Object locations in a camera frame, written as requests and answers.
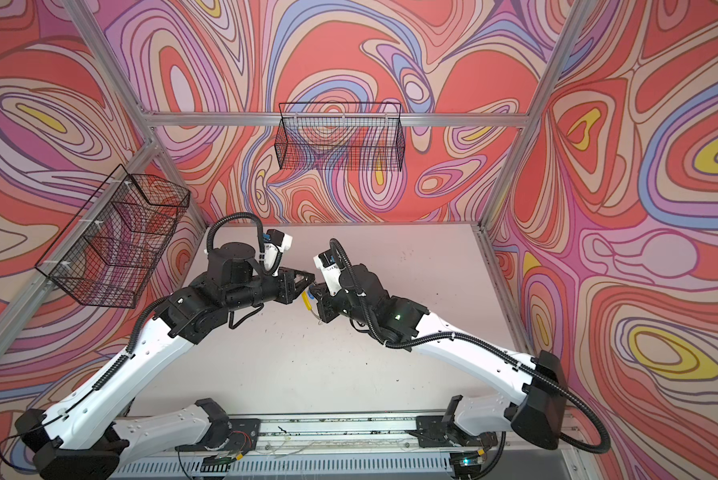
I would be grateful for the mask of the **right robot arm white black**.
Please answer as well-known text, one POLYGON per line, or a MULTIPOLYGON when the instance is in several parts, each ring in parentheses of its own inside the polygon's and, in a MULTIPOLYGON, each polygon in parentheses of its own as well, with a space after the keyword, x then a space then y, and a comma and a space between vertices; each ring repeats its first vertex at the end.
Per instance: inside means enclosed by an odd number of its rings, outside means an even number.
POLYGON ((390 295, 364 264, 354 264, 337 239, 314 258, 323 280, 312 285, 313 312, 324 323, 344 317, 387 350, 428 355, 486 383, 494 394, 452 398, 443 418, 451 435, 512 431, 546 450, 566 443, 603 455, 611 449, 604 422, 574 394, 560 359, 500 347, 469 334, 427 306, 390 295))

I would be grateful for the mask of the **large keyring with yellow sleeve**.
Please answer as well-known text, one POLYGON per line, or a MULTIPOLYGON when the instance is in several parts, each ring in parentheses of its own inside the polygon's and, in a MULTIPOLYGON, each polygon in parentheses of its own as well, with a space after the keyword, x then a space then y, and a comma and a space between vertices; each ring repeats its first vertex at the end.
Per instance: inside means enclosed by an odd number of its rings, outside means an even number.
POLYGON ((318 311, 318 302, 309 290, 306 290, 301 295, 306 309, 318 320, 321 321, 321 316, 318 311))

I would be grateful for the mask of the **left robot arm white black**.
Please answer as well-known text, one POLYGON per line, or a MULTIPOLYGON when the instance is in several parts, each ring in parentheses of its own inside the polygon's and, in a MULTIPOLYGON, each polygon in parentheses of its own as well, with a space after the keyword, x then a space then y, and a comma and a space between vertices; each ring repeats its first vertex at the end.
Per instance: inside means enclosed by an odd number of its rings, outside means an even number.
POLYGON ((15 422, 16 439, 33 455, 43 479, 107 479, 125 464, 192 446, 222 450, 233 435, 226 411, 210 398, 181 410, 127 421, 121 412, 168 365, 214 330, 236 329, 269 302, 287 305, 313 283, 312 273, 281 262, 290 235, 266 230, 249 212, 210 227, 207 270, 188 286, 149 304, 126 346, 81 387, 52 407, 29 409, 15 422))

